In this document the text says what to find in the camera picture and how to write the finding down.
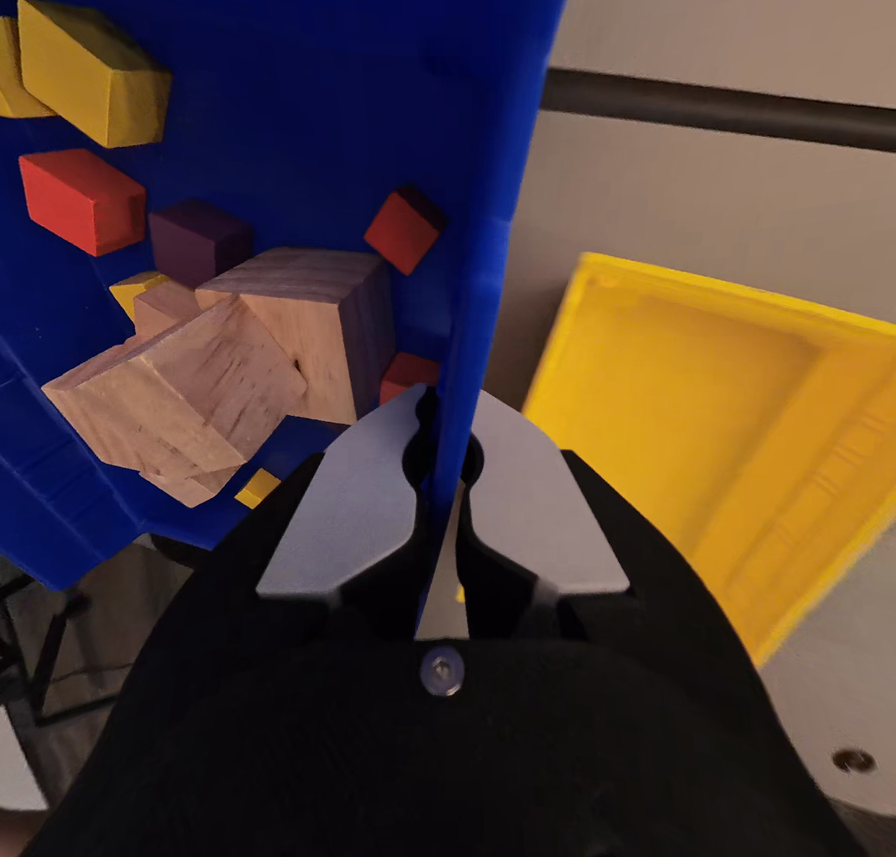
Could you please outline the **black metal bar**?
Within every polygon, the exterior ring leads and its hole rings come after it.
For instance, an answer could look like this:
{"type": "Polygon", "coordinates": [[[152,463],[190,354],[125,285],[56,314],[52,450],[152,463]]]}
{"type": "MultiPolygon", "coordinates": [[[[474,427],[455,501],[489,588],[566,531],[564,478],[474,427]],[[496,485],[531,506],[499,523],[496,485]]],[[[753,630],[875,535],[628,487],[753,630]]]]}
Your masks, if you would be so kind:
{"type": "Polygon", "coordinates": [[[552,67],[539,108],[809,144],[895,153],[895,110],[552,67]]]}

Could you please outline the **yellow plastic box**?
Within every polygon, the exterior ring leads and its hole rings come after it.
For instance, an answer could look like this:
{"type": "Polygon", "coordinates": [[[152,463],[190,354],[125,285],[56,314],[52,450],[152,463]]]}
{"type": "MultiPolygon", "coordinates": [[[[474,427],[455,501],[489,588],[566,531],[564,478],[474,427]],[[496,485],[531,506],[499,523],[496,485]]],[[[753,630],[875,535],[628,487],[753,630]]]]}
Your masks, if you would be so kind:
{"type": "Polygon", "coordinates": [[[894,521],[889,322],[584,253],[523,414],[676,546],[757,666],[894,521]]]}

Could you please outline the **blue plastic box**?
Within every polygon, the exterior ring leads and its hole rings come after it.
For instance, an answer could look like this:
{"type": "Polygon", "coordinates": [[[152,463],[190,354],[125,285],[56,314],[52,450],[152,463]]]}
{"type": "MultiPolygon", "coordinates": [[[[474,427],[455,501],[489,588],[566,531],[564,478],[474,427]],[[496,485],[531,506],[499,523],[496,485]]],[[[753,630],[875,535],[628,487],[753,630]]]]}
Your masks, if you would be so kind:
{"type": "Polygon", "coordinates": [[[61,118],[2,120],[2,556],[64,590],[141,534],[212,548],[249,513],[233,494],[255,466],[284,479],[333,438],[286,420],[197,508],[95,458],[40,387],[129,336],[108,286],[152,260],[146,242],[92,258],[28,217],[19,157],[69,148],[143,185],[151,210],[218,205],[261,250],[362,250],[391,191],[432,200],[449,224],[392,294],[398,350],[442,365],[427,503],[446,515],[566,0],[50,1],[104,14],[173,85],[156,145],[104,151],[61,118]]]}

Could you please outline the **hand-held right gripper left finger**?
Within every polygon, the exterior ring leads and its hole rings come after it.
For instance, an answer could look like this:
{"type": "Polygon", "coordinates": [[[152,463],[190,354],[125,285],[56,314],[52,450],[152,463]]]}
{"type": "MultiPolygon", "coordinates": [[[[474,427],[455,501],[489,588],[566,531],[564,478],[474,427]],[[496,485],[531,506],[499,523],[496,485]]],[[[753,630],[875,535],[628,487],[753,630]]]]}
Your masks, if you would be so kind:
{"type": "Polygon", "coordinates": [[[427,576],[431,388],[416,384],[326,449],[256,587],[260,597],[355,612],[411,639],[427,576]]]}

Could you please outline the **pile of coloured wooden cubes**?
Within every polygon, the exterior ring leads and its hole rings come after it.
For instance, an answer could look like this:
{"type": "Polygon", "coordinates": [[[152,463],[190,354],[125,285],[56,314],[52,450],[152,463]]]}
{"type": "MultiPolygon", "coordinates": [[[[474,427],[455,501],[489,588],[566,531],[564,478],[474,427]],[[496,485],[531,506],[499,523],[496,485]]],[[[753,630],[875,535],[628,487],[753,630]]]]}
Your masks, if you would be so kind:
{"type": "Polygon", "coordinates": [[[446,230],[414,184],[364,234],[372,253],[277,247],[200,199],[147,190],[86,148],[23,155],[28,218],[92,258],[150,239],[154,267],[110,287],[134,335],[42,386],[105,464],[187,507],[215,497],[287,417],[351,427],[436,385],[397,351],[389,270],[409,276],[446,230]]]}

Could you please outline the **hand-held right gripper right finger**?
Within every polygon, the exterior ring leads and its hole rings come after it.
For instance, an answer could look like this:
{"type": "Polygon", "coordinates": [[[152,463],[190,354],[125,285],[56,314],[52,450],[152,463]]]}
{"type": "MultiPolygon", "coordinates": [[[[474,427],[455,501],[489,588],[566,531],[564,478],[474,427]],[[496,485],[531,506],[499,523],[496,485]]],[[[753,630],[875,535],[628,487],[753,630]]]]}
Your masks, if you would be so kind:
{"type": "Polygon", "coordinates": [[[561,450],[485,391],[462,479],[457,573],[472,639],[509,639],[532,614],[551,627],[566,598],[628,591],[561,450]]]}

